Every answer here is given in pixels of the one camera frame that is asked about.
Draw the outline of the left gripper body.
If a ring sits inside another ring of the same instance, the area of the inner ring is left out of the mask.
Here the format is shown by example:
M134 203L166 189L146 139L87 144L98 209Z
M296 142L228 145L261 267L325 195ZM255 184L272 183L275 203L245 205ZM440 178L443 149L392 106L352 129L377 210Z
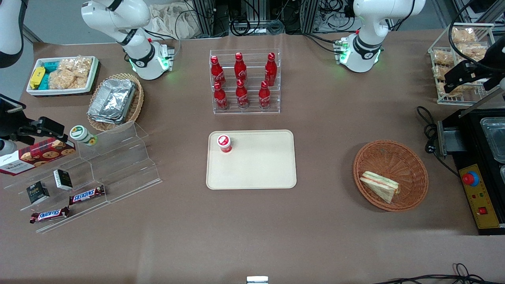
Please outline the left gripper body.
M485 75L488 80L484 83L486 91L492 90L500 84L500 81L505 77L505 38L501 37L497 40L484 56Z

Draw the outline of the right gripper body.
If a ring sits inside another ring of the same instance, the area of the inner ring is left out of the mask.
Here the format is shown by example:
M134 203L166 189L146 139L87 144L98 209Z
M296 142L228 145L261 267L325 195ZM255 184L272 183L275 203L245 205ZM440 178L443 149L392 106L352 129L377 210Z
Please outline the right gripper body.
M30 125L30 119L24 114L26 105L5 95L0 96L0 137L14 140L18 130Z

